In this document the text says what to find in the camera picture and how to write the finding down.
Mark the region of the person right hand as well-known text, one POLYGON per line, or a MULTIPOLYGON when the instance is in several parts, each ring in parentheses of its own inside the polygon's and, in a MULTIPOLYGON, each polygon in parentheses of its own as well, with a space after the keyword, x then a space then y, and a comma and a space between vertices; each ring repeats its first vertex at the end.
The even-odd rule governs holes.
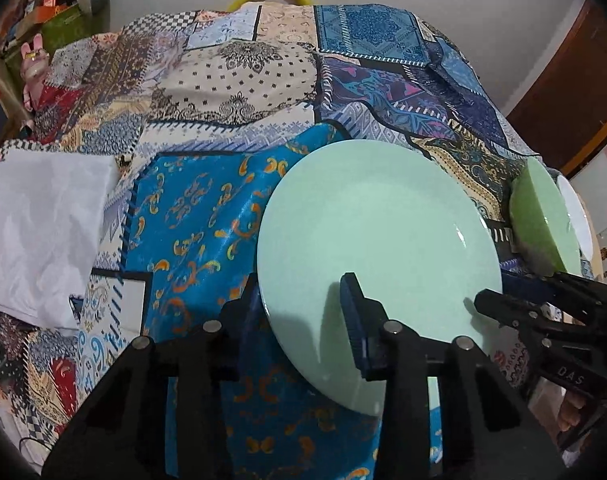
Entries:
POLYGON ((581 421, 581 410, 584 405, 585 400, 582 396, 572 391, 567 391, 557 415, 559 430, 566 432, 570 428, 578 426, 581 421))

